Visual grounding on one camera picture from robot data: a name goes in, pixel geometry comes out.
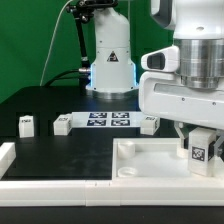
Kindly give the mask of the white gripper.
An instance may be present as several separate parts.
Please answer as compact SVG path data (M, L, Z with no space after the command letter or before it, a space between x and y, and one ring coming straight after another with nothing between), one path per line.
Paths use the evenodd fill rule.
M188 148L187 124L224 130L224 81L217 89L193 89L181 84L170 73L144 72L139 83L139 108L145 115L173 120L181 139L181 147ZM217 133L214 153L224 152L224 132Z

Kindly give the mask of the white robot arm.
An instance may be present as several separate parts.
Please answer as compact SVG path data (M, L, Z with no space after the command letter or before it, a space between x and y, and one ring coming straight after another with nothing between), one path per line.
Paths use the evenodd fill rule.
M136 90L147 115L224 132L224 0L149 0L153 38L144 73L130 59L126 18L110 6L93 13L96 59L87 91L103 98Z

